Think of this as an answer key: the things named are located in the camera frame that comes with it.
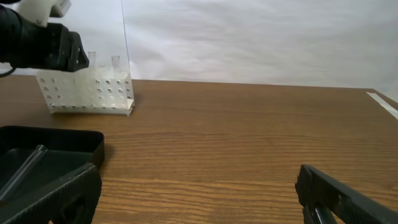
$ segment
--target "white test tube rack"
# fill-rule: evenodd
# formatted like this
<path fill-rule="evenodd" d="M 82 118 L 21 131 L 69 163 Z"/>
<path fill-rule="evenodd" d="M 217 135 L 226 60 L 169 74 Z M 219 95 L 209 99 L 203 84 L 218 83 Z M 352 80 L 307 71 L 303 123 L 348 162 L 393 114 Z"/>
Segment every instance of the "white test tube rack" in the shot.
<path fill-rule="evenodd" d="M 40 71 L 36 79 L 51 113 L 105 113 L 130 115 L 134 95 L 130 72 L 119 67 L 97 67 L 96 53 L 88 52 L 90 66 L 75 73 Z"/>

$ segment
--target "white backdrop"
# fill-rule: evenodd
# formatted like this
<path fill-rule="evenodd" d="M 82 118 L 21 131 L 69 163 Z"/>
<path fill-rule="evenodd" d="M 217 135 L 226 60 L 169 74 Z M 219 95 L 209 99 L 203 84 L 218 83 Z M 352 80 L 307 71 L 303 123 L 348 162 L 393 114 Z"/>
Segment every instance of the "white backdrop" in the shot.
<path fill-rule="evenodd" d="M 123 0 L 123 11 L 136 79 L 364 87 L 398 101 L 395 0 Z M 72 0 L 53 21 L 127 67 L 120 0 Z"/>

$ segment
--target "white wall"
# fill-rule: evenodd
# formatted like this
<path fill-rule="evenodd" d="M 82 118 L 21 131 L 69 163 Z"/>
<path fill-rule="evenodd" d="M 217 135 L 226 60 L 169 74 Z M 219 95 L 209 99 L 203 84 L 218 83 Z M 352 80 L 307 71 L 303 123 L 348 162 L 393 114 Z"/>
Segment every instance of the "white wall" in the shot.
<path fill-rule="evenodd" d="M 375 88 L 398 100 L 398 1 L 124 0 L 139 79 Z"/>

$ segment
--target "wood grain surface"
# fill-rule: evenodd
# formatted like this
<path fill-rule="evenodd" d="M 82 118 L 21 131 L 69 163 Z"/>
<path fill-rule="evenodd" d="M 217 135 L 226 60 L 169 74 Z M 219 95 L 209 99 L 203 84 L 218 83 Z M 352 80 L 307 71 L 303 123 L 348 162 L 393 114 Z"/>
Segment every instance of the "wood grain surface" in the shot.
<path fill-rule="evenodd" d="M 398 120 L 374 90 L 133 85 L 131 116 L 50 115 L 34 77 L 0 80 L 1 126 L 104 133 L 93 223 L 303 223 L 301 164 L 398 211 Z"/>

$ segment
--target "white tape on table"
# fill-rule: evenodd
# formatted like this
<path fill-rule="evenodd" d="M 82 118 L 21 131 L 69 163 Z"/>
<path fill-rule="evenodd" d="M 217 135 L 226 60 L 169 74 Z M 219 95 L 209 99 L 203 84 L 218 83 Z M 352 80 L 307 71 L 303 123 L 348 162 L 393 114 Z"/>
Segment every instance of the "white tape on table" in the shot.
<path fill-rule="evenodd" d="M 371 96 L 374 100 L 376 100 L 382 107 L 384 107 L 384 109 L 386 109 L 388 112 L 390 112 L 390 114 L 392 114 L 395 118 L 398 119 L 398 111 L 393 108 L 390 104 L 388 104 L 387 102 L 385 102 L 379 95 L 377 95 L 376 93 L 368 93 L 369 96 Z"/>

